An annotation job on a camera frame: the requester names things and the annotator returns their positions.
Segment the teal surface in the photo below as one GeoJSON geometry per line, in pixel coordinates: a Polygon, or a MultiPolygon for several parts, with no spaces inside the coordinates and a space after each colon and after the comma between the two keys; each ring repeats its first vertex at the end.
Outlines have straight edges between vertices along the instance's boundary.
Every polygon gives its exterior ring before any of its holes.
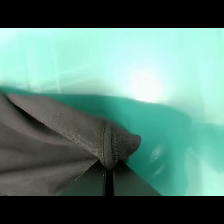
{"type": "Polygon", "coordinates": [[[224,195],[223,44],[223,29],[0,29],[0,83],[139,134],[128,164],[160,193],[224,195]]]}

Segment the garment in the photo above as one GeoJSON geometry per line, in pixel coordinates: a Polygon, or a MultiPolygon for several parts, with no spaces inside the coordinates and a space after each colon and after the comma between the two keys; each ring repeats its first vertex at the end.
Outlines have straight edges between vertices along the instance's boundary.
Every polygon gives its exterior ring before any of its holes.
{"type": "Polygon", "coordinates": [[[58,195],[96,161],[112,169],[140,137],[46,96],[0,95],[0,195],[58,195]]]}

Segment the gray cloth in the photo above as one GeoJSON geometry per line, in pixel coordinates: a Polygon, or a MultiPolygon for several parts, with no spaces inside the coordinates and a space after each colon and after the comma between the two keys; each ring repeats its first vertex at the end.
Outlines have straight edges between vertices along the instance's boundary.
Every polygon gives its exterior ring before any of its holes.
{"type": "Polygon", "coordinates": [[[108,169],[140,137],[46,96],[0,95],[0,195],[58,195],[96,161],[108,169]]]}

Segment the fabric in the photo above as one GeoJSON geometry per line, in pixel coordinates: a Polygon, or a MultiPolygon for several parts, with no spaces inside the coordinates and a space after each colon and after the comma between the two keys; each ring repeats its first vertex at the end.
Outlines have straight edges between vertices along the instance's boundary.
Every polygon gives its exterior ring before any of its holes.
{"type": "Polygon", "coordinates": [[[122,127],[46,96],[0,95],[0,195],[58,195],[96,161],[112,169],[140,144],[122,127]]]}

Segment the glossy teal surface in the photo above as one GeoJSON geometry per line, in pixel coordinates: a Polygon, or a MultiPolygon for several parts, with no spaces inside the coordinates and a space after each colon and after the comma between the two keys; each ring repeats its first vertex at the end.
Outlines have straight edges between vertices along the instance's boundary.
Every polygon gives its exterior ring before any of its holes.
{"type": "Polygon", "coordinates": [[[223,29],[0,29],[0,83],[139,134],[128,164],[160,193],[224,195],[223,41],[223,29]]]}

